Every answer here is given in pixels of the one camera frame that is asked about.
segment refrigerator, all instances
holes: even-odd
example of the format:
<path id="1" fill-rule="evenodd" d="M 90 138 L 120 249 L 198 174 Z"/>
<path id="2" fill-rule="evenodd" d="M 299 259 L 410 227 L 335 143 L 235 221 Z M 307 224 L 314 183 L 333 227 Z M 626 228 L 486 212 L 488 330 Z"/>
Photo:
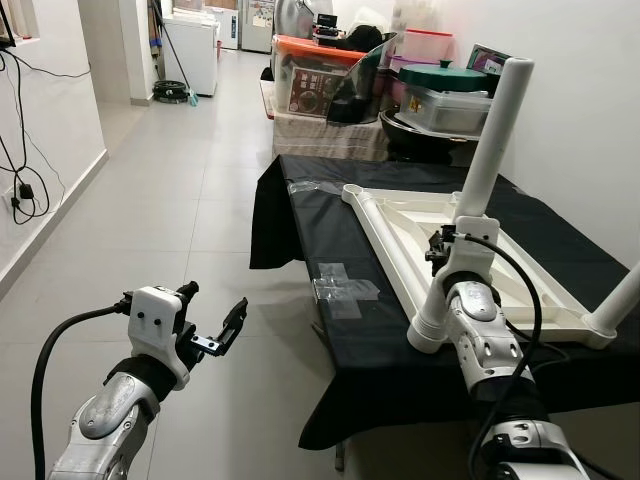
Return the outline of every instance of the refrigerator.
<path id="1" fill-rule="evenodd" d="M 241 0 L 243 50 L 271 52 L 273 37 L 274 0 Z"/>

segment white wall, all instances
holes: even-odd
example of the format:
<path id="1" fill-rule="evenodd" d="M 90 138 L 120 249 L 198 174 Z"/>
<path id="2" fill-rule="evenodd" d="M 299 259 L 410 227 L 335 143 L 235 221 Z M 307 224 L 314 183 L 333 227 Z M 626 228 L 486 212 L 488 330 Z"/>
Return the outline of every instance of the white wall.
<path id="1" fill-rule="evenodd" d="M 146 0 L 120 0 L 122 36 L 132 99 L 147 100 L 157 80 L 149 46 L 149 17 Z"/>
<path id="2" fill-rule="evenodd" d="M 93 88 L 99 102 L 129 103 L 129 78 L 118 2 L 78 0 Z"/>
<path id="3" fill-rule="evenodd" d="M 474 43 L 536 67 L 502 173 L 630 267 L 640 260 L 640 2 L 447 0 Z M 553 232 L 549 232 L 553 241 Z"/>
<path id="4" fill-rule="evenodd" d="M 333 14 L 338 16 L 338 28 L 347 30 L 361 7 L 368 7 L 383 15 L 389 23 L 395 0 L 333 0 Z"/>
<path id="5" fill-rule="evenodd" d="M 75 74 L 87 70 L 77 0 L 33 0 L 33 3 L 41 38 L 12 51 L 34 66 L 54 72 Z M 15 81 L 15 65 L 8 62 L 8 66 Z M 0 134 L 13 157 L 21 159 L 18 118 L 12 95 L 6 72 L 0 74 Z M 27 130 L 58 169 L 69 190 L 104 152 L 91 78 L 53 78 L 29 72 L 25 67 L 22 97 Z M 61 189 L 56 177 L 32 148 L 28 151 L 29 163 L 43 175 L 50 187 L 52 201 L 59 201 Z M 0 163 L 6 164 L 6 159 L 0 158 Z M 0 172 L 0 192 L 4 193 L 12 182 L 12 175 Z M 4 205 L 0 206 L 0 278 L 43 221 L 46 219 L 36 219 L 25 226 L 14 225 L 8 210 Z"/>

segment orange storage box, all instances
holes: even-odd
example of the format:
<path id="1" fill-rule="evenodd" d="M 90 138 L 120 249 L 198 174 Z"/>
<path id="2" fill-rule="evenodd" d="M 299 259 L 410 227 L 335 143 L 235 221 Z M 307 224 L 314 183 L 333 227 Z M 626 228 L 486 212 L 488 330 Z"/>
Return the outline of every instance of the orange storage box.
<path id="1" fill-rule="evenodd" d="M 326 117 L 340 81 L 366 54 L 316 45 L 313 40 L 273 37 L 276 110 Z"/>

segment black tablecloth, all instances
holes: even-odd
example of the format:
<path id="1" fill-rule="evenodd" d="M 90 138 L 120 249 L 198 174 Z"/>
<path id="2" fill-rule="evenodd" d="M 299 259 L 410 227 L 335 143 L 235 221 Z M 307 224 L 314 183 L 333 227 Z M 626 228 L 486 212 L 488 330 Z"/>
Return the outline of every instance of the black tablecloth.
<path id="1" fill-rule="evenodd" d="M 407 342 L 407 317 L 351 207 L 325 191 L 331 188 L 289 195 L 287 185 L 315 181 L 449 193 L 462 188 L 465 175 L 466 170 L 439 165 L 281 156 L 259 180 L 251 268 L 305 260 L 309 277 L 318 278 L 318 264 L 343 263 L 349 278 L 370 280 L 380 289 L 378 301 L 358 302 L 360 319 L 335 319 L 327 302 L 319 302 L 336 375 L 302 432 L 300 447 L 325 449 L 374 427 L 462 420 L 473 412 L 453 346 L 425 355 Z M 544 203 L 503 178 L 487 214 L 589 310 L 627 272 Z M 639 326 L 640 305 L 603 351 L 560 344 L 571 364 L 536 374 L 549 411 L 638 401 Z M 553 355 L 540 349 L 532 364 Z"/>

